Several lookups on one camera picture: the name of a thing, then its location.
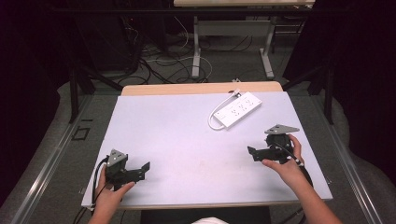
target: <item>hand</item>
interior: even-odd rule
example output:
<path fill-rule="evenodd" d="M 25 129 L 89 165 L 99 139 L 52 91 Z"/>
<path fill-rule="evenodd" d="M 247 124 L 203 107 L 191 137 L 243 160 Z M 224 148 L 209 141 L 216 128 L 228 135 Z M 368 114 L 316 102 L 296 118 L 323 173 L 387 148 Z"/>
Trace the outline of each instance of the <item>hand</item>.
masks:
<path fill-rule="evenodd" d="M 296 137 L 289 134 L 289 139 L 293 143 L 294 156 L 297 157 L 302 163 L 304 163 L 301 157 L 301 144 Z M 282 180 L 291 188 L 297 188 L 302 181 L 306 181 L 304 174 L 301 172 L 300 167 L 294 160 L 289 160 L 284 164 L 279 164 L 274 161 L 264 159 L 262 164 L 275 170 Z"/>
<path fill-rule="evenodd" d="M 104 165 L 96 188 L 96 206 L 90 223 L 108 223 L 113 217 L 124 194 L 134 186 L 130 182 L 117 191 L 111 190 L 112 185 L 106 183 L 106 166 Z"/>

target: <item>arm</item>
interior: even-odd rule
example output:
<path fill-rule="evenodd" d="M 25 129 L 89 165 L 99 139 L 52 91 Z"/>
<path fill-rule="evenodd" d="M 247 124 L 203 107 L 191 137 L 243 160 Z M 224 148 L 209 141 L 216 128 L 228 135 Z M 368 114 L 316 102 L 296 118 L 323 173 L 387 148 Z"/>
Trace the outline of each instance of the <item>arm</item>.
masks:
<path fill-rule="evenodd" d="M 96 206 L 90 224 L 109 223 L 123 195 L 134 186 L 134 182 L 130 182 L 117 191 L 111 190 L 112 186 L 106 183 L 105 176 L 106 167 L 102 168 L 98 187 L 96 188 Z"/>
<path fill-rule="evenodd" d="M 296 137 L 289 134 L 291 142 L 294 144 L 294 155 L 304 163 L 301 157 L 301 144 Z M 323 202 L 312 186 L 308 183 L 294 160 L 289 160 L 285 164 L 274 161 L 263 160 L 262 164 L 279 173 L 283 181 L 293 190 L 301 202 L 308 223 L 341 223 L 332 210 Z"/>

